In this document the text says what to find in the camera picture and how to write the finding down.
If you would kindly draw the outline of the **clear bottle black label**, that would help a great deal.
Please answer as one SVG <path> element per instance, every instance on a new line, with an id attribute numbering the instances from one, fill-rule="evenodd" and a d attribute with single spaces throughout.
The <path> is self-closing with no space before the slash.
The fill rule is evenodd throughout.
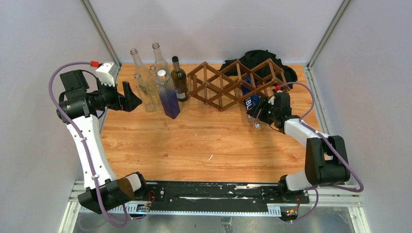
<path id="1" fill-rule="evenodd" d="M 134 62 L 134 72 L 135 74 L 140 74 L 141 78 L 145 81 L 149 81 L 151 79 L 151 73 L 148 67 L 142 62 L 138 50 L 135 48 L 130 49 L 130 54 L 132 56 Z"/>

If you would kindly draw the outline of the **blue label clear bottle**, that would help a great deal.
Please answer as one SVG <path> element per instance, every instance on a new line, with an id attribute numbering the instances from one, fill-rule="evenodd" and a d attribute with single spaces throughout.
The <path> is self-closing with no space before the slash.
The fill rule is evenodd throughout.
<path id="1" fill-rule="evenodd" d="M 156 84 L 165 115 L 175 119 L 180 113 L 180 107 L 172 77 L 164 69 L 160 69 Z"/>

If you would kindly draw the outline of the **clear glass bottle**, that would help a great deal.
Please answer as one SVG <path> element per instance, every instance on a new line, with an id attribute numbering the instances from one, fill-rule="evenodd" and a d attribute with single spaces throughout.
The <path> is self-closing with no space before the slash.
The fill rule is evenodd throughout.
<path id="1" fill-rule="evenodd" d="M 170 66 L 161 52 L 159 43 L 153 42 L 152 48 L 154 51 L 156 71 L 163 70 L 166 72 L 166 75 L 170 76 L 171 75 Z"/>

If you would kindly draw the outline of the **dark green wine bottle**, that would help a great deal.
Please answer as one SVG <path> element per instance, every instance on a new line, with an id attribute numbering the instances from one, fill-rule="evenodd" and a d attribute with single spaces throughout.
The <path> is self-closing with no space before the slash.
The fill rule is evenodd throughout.
<path id="1" fill-rule="evenodd" d="M 177 56 L 172 57 L 173 70 L 171 76 L 174 82 L 178 101 L 184 102 L 188 100 L 188 86 L 187 75 L 185 71 L 180 67 L 179 59 Z"/>

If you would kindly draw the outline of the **slim clear bottle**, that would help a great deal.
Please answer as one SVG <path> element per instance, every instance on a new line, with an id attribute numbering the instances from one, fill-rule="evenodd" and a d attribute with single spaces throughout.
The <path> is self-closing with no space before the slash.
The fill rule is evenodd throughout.
<path id="1" fill-rule="evenodd" d="M 163 86 L 162 86 L 162 83 L 160 83 L 160 80 L 158 78 L 157 70 L 156 70 L 155 65 L 151 65 L 149 67 L 149 71 L 151 73 L 151 80 L 153 82 L 153 87 L 154 87 L 154 90 L 155 90 L 155 94 L 158 95 L 159 89 L 162 88 Z"/>

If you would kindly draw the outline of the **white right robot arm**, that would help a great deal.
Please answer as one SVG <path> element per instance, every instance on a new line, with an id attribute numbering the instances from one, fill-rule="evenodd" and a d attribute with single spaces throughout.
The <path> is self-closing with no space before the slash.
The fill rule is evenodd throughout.
<path id="1" fill-rule="evenodd" d="M 272 101 L 260 98 L 247 114 L 274 125 L 305 147 L 304 169 L 279 179 L 277 195 L 282 202 L 291 202 L 307 188 L 341 184 L 350 179 L 343 138 L 321 133 L 306 124 L 300 116 L 293 115 L 288 93 L 277 92 Z"/>

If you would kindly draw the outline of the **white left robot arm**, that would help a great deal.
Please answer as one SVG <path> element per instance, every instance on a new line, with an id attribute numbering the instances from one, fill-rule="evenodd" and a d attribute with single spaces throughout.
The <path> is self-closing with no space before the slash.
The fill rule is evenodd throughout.
<path id="1" fill-rule="evenodd" d="M 57 114 L 75 141 L 84 175 L 85 191 L 78 195 L 79 203 L 102 214 L 129 201 L 146 199 L 149 188 L 140 172 L 119 179 L 114 174 L 103 148 L 97 116 L 105 108 L 131 112 L 142 100 L 127 81 L 123 81 L 124 93 L 120 94 L 116 85 L 105 85 L 100 80 L 98 89 L 88 93 L 89 85 L 80 69 L 62 73 L 60 79 L 65 91 L 58 103 L 66 115 Z"/>

